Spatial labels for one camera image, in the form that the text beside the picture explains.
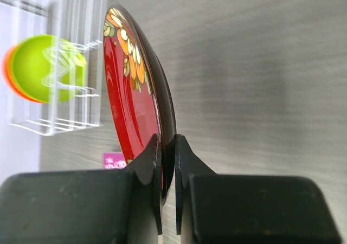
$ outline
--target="lime green disc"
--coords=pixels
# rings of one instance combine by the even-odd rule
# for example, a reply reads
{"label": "lime green disc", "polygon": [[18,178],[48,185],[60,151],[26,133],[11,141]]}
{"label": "lime green disc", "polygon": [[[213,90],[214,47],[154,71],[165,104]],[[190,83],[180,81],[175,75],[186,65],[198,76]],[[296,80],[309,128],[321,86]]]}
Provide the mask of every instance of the lime green disc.
{"label": "lime green disc", "polygon": [[[55,72],[51,69],[56,62],[57,75],[62,84],[84,86],[86,69],[84,56],[78,52],[76,46],[63,39],[60,40],[57,54],[55,37],[52,35],[38,35],[22,42],[11,59],[9,75],[24,95],[47,103],[49,90],[54,84]],[[72,77],[70,81],[73,69],[75,69],[75,78]],[[68,89],[60,88],[57,91],[59,101],[69,100],[73,96]]]}

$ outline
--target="clear acrylic rack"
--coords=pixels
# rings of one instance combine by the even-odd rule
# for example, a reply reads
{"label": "clear acrylic rack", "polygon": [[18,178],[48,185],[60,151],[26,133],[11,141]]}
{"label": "clear acrylic rack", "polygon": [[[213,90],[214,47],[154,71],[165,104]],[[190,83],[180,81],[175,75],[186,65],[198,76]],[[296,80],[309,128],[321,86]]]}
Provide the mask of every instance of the clear acrylic rack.
{"label": "clear acrylic rack", "polygon": [[[49,88],[45,104],[21,98],[12,90],[8,95],[8,120],[43,136],[100,126],[101,85],[103,75],[102,34],[107,0],[14,0],[12,45],[21,43],[25,25],[27,37],[39,29],[40,34],[52,35],[50,72],[43,84]],[[73,44],[69,50],[63,41]],[[76,68],[72,64],[77,53],[86,60],[83,86],[77,86]],[[61,77],[69,72],[70,81]],[[70,99],[60,102],[59,94],[67,90]]]}

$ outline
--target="pink label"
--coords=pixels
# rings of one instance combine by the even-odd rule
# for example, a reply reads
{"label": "pink label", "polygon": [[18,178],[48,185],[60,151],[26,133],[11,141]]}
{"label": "pink label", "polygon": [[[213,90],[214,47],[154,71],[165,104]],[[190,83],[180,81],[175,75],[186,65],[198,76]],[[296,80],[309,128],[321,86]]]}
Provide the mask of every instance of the pink label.
{"label": "pink label", "polygon": [[126,166],[123,153],[104,153],[105,169],[122,169]]}

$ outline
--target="red plate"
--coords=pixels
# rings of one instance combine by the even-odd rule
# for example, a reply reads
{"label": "red plate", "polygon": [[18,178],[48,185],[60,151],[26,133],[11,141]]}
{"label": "red plate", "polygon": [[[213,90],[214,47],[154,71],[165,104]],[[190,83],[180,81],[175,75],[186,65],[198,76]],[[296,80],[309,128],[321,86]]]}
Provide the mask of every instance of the red plate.
{"label": "red plate", "polygon": [[104,61],[108,96],[122,152],[129,163],[159,134],[163,198],[174,174],[176,122],[160,62],[134,19],[121,6],[107,11]]}

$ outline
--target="orange plate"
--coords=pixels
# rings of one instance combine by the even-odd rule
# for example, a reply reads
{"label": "orange plate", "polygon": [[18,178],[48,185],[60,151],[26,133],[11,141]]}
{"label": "orange plate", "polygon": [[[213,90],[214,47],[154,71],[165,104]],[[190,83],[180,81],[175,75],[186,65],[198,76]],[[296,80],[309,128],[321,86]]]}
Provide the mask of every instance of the orange plate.
{"label": "orange plate", "polygon": [[16,92],[17,95],[19,95],[22,98],[25,98],[27,100],[30,100],[32,102],[42,103],[40,101],[37,101],[35,99],[32,99],[32,98],[29,98],[29,97],[25,96],[18,88],[15,87],[15,85],[14,85],[12,79],[11,79],[11,75],[10,75],[10,62],[11,62],[11,57],[12,57],[13,53],[15,52],[15,50],[17,48],[18,48],[18,45],[15,45],[15,46],[11,47],[10,49],[7,50],[7,52],[4,55],[4,58],[2,60],[2,74],[3,74],[4,80],[7,83],[7,85],[14,92]]}

